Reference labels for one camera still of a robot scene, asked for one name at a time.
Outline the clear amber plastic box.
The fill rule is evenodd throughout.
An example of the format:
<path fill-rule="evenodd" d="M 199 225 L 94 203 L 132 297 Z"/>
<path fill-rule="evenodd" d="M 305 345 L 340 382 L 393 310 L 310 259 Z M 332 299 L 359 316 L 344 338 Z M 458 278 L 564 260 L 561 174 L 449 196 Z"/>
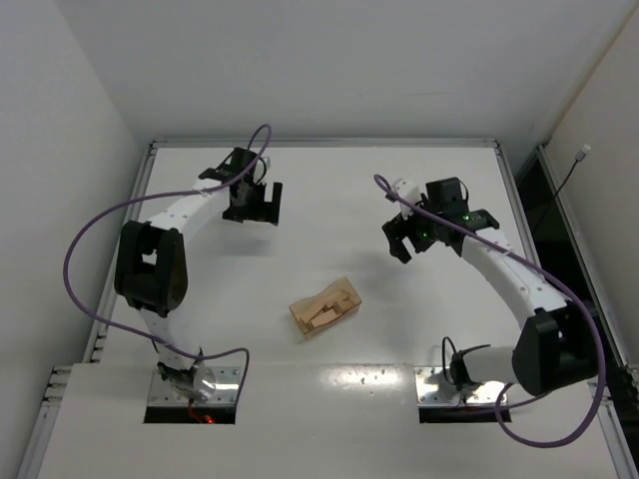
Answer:
<path fill-rule="evenodd" d="M 350 299 L 354 303 L 354 307 L 349 311 L 346 311 L 343 314 L 337 314 L 337 319 L 332 323 L 315 330 L 310 330 L 308 323 L 311 319 L 313 319 L 316 315 L 323 311 L 329 310 L 328 307 L 325 306 L 325 300 L 332 293 L 344 290 L 347 291 L 350 295 Z M 325 329 L 330 328 L 336 324 L 338 324 L 343 319 L 349 317 L 350 315 L 358 312 L 361 306 L 362 300 L 359 296 L 358 292 L 355 290 L 351 282 L 347 277 L 341 277 L 331 283 L 326 289 L 324 289 L 321 293 L 307 297 L 297 302 L 291 304 L 289 306 L 290 313 L 292 314 L 295 324 L 303 335 L 304 339 L 310 339 L 315 335 L 320 334 Z"/>

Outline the wood block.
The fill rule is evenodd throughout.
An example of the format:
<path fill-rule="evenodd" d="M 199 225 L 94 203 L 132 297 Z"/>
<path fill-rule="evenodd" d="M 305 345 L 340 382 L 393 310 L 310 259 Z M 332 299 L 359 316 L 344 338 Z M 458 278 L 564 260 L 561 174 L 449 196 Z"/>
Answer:
<path fill-rule="evenodd" d="M 337 314 L 343 314 L 354 307 L 347 291 L 339 290 L 332 293 L 325 300 L 325 306 L 334 310 Z"/>
<path fill-rule="evenodd" d="M 310 330 L 322 328 L 337 319 L 337 314 L 333 309 L 323 311 L 311 319 L 308 323 Z"/>

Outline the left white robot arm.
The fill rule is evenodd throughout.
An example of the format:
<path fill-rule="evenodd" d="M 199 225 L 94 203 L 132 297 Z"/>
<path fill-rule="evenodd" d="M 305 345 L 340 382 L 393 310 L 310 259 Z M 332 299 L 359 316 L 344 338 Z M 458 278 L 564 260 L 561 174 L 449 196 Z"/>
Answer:
<path fill-rule="evenodd" d="M 283 186 L 273 183 L 273 195 L 266 196 L 270 167 L 269 158 L 235 148 L 198 175 L 189 195 L 121 229 L 115 291 L 138 311 L 152 335 L 161 378 L 192 402 L 207 402 L 216 387 L 187 320 L 177 312 L 189 284 L 186 246 L 215 219 L 277 225 Z"/>

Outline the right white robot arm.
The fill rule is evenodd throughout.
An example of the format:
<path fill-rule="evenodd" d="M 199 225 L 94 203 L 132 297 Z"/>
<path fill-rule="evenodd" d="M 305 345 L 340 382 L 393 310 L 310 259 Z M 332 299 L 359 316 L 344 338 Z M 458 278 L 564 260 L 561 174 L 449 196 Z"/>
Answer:
<path fill-rule="evenodd" d="M 456 389 L 488 381 L 518 384 L 542 396 L 592 377 L 605 377 L 605 355 L 593 318 L 558 279 L 513 252 L 499 222 L 471 210 L 457 177 L 420 188 L 399 179 L 375 182 L 400 212 L 382 230 L 389 252 L 403 263 L 436 243 L 473 266 L 508 306 L 520 328 L 513 346 L 487 344 L 452 354 L 443 374 Z"/>

